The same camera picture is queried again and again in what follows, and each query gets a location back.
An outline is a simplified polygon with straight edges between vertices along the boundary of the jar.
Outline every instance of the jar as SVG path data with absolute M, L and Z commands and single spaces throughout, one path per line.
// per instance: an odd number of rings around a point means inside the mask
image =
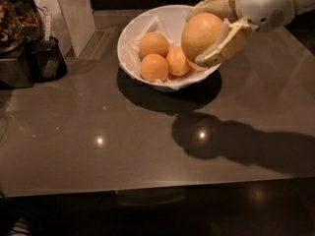
M 0 0 L 0 53 L 17 48 L 25 39 L 10 0 Z

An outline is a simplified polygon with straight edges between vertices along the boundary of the wall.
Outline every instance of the wall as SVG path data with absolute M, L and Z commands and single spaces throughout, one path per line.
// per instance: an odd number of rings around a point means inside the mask
M 60 51 L 66 55 L 72 42 L 58 0 L 34 0 L 34 3 L 38 7 L 47 7 L 52 12 L 52 35 L 58 38 Z
M 97 10 L 94 11 L 94 23 L 98 30 L 118 27 L 122 31 L 134 18 L 147 10 Z
M 53 13 L 52 33 L 59 40 L 63 55 L 71 49 L 80 54 L 95 32 L 95 21 L 90 0 L 34 0 L 38 7 Z
M 90 0 L 59 0 L 69 29 L 73 49 L 79 57 L 95 33 L 95 21 Z

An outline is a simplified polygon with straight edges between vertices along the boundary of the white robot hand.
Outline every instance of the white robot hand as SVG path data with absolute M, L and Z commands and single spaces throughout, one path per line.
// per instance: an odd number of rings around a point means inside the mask
M 189 13 L 209 12 L 223 20 L 217 42 L 195 63 L 212 67 L 229 59 L 246 44 L 253 31 L 270 31 L 288 25 L 295 17 L 315 9 L 315 0 L 204 0 Z

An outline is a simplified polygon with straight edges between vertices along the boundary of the white bowl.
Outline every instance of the white bowl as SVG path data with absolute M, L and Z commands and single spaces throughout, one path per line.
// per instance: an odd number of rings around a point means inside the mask
M 140 39 L 140 37 L 146 32 L 148 26 L 150 26 L 152 22 L 155 22 L 157 19 L 159 21 L 159 26 L 162 28 L 165 36 L 170 40 L 171 44 L 180 45 L 181 34 L 186 25 L 186 16 L 191 8 L 191 6 L 187 5 L 169 5 L 157 7 L 141 14 L 131 21 L 121 32 L 118 39 L 117 52 L 120 67 L 131 78 L 162 91 L 176 91 L 186 88 L 192 84 L 201 82 L 208 75 L 214 72 L 219 65 L 214 66 L 205 72 L 192 71 L 191 73 L 193 73 L 193 76 L 187 75 L 183 78 L 180 78 L 179 80 L 171 80 L 165 83 L 150 83 L 141 78 L 139 73 L 140 66 L 135 67 L 135 64 L 131 62 L 130 59 L 130 56 L 133 54 L 127 51 L 127 48 L 130 47 L 126 46 L 130 46 L 130 42 Z

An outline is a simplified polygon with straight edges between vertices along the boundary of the glossy tabletop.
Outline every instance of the glossy tabletop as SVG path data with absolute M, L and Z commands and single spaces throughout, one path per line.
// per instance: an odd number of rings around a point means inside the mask
M 118 35 L 59 81 L 0 90 L 6 195 L 315 177 L 315 57 L 286 29 L 178 92 L 128 78 Z

